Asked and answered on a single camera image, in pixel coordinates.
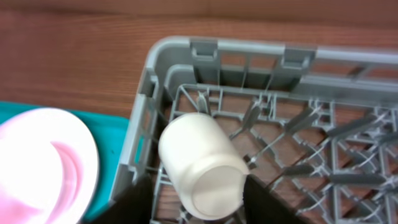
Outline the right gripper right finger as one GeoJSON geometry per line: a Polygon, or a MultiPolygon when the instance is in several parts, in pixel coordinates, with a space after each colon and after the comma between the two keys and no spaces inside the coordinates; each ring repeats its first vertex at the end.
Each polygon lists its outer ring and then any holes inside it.
{"type": "Polygon", "coordinates": [[[243,206],[247,224],[307,224],[255,175],[246,176],[243,206]]]}

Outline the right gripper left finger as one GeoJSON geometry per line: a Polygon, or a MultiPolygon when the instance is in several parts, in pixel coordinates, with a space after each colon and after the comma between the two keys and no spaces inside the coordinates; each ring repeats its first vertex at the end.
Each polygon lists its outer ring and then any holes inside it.
{"type": "Polygon", "coordinates": [[[112,206],[84,224],[149,224],[152,217],[153,183],[144,175],[117,196],[112,206]]]}

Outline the white cup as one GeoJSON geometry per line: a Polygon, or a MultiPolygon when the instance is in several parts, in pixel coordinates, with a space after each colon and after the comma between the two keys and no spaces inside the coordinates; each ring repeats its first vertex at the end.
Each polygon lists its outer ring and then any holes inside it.
{"type": "Polygon", "coordinates": [[[188,113],[175,118],[161,134],[159,157],[192,216],[219,220],[242,205],[249,169],[211,116],[188,113]]]}

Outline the large pink plate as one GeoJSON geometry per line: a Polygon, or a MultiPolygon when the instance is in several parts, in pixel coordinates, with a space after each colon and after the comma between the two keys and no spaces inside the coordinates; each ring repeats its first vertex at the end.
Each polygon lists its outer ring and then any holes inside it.
{"type": "Polygon", "coordinates": [[[1,125],[1,223],[78,223],[98,175],[95,140],[74,114],[39,108],[1,125]]]}

